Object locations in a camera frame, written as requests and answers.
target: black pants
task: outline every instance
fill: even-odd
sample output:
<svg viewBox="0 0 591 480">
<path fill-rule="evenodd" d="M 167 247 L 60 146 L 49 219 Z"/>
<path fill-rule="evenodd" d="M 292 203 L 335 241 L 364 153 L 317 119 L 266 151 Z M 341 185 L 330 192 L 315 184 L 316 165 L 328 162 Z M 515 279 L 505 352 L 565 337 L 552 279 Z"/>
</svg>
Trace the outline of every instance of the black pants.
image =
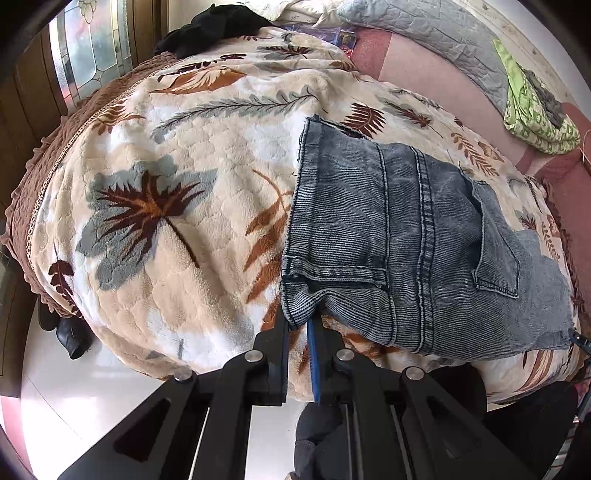
<svg viewBox="0 0 591 480">
<path fill-rule="evenodd" d="M 471 365 L 444 367 L 430 375 L 481 420 L 537 478 L 544 476 L 576 414 L 577 393 L 572 385 L 555 382 L 507 407 L 487 413 L 484 382 L 476 368 Z M 347 433 L 338 407 L 306 405 L 295 438 L 294 464 L 300 480 L 347 478 Z"/>
</svg>

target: gray denim garment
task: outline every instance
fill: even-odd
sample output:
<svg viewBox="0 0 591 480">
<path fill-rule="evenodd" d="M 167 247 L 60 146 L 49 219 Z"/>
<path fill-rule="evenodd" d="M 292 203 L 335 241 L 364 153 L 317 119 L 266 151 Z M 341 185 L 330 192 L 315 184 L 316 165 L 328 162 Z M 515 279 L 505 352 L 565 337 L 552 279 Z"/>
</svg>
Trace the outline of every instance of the gray denim garment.
<svg viewBox="0 0 591 480">
<path fill-rule="evenodd" d="M 486 183 L 318 116 L 300 139 L 281 304 L 292 327 L 320 306 L 383 345 L 467 361 L 565 348 L 573 326 L 557 263 Z"/>
</svg>

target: tile grout line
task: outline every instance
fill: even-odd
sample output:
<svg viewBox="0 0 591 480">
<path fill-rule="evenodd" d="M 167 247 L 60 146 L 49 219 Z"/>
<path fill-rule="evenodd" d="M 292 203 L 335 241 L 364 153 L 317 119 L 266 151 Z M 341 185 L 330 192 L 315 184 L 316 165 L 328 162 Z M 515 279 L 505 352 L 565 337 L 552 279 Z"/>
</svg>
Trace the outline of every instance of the tile grout line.
<svg viewBox="0 0 591 480">
<path fill-rule="evenodd" d="M 28 376 L 26 373 L 24 373 L 24 372 L 23 372 L 23 375 L 24 375 L 24 376 L 27 378 L 27 380 L 29 380 L 29 382 L 31 383 L 31 385 L 33 386 L 33 388 L 34 388 L 34 389 L 37 391 L 37 393 L 39 393 L 39 396 L 40 396 L 40 397 L 43 399 L 43 401 L 44 401 L 44 402 L 47 404 L 47 406 L 49 406 L 49 408 L 51 408 L 51 409 L 53 410 L 53 413 L 55 413 L 55 414 L 57 415 L 57 417 L 58 417 L 58 418 L 59 418 L 59 419 L 60 419 L 60 420 L 61 420 L 61 421 L 62 421 L 62 422 L 63 422 L 63 423 L 64 423 L 64 424 L 65 424 L 65 425 L 66 425 L 66 426 L 67 426 L 67 427 L 68 427 L 68 428 L 69 428 L 69 429 L 72 431 L 72 432 L 74 432 L 74 434 L 75 434 L 75 435 L 76 435 L 76 436 L 77 436 L 77 437 L 78 437 L 80 440 L 82 440 L 82 442 L 83 442 L 83 443 L 84 443 L 84 444 L 85 444 L 85 445 L 86 445 L 88 448 L 90 448 L 90 447 L 91 447 L 90 443 L 88 443 L 87 441 L 85 441 L 85 439 L 83 439 L 83 438 L 82 438 L 82 437 L 81 437 L 81 436 L 78 434 L 78 432 L 77 432 L 77 431 L 75 431 L 75 430 L 74 430 L 74 429 L 73 429 L 73 428 L 70 426 L 70 424 L 68 424 L 68 422 L 67 422 L 67 421 L 65 421 L 65 420 L 64 420 L 64 419 L 61 417 L 61 415 L 60 415 L 58 412 L 56 412 L 56 410 L 55 410 L 55 409 L 54 409 L 54 408 L 51 406 L 51 404 L 50 404 L 50 403 L 49 403 L 49 402 L 48 402 L 48 401 L 45 399 L 45 397 L 44 397 L 43 395 L 41 395 L 41 392 L 40 392 L 40 391 L 39 391 L 39 389 L 38 389 L 38 388 L 35 386 L 35 384 L 34 384 L 34 383 L 33 383 L 33 381 L 32 381 L 32 380 L 29 378 L 29 376 Z"/>
</svg>

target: floral blanket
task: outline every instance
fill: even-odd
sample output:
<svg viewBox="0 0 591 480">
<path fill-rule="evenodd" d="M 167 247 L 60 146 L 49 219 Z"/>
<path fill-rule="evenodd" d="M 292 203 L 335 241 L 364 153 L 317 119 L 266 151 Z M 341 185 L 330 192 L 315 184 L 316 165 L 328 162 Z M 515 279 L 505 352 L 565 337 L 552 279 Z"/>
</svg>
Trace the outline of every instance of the floral blanket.
<svg viewBox="0 0 591 480">
<path fill-rule="evenodd" d="M 273 325 L 299 139 L 315 113 L 487 181 L 509 225 L 535 230 L 570 285 L 560 234 L 532 180 L 435 102 L 360 75 L 333 45 L 278 28 L 159 68 L 88 118 L 30 219 L 35 280 L 141 372 L 220 368 Z M 326 322 L 383 367 L 460 363 Z M 299 398 L 310 397 L 306 345 L 305 329 L 291 334 L 290 394 Z M 578 360 L 577 349 L 535 351 L 476 366 L 489 401 L 502 401 L 572 376 Z"/>
</svg>

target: black leather shoe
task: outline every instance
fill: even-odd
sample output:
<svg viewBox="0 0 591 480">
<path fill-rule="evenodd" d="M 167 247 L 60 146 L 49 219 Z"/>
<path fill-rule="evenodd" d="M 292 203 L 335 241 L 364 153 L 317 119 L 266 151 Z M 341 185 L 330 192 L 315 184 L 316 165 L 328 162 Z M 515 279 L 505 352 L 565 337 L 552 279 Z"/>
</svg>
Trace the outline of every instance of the black leather shoe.
<svg viewBox="0 0 591 480">
<path fill-rule="evenodd" d="M 39 326 L 46 332 L 51 332 L 60 323 L 57 312 L 50 312 L 49 307 L 39 300 Z"/>
<path fill-rule="evenodd" d="M 56 335 L 72 360 L 80 358 L 90 348 L 93 338 L 88 324 L 78 317 L 60 318 Z"/>
</svg>

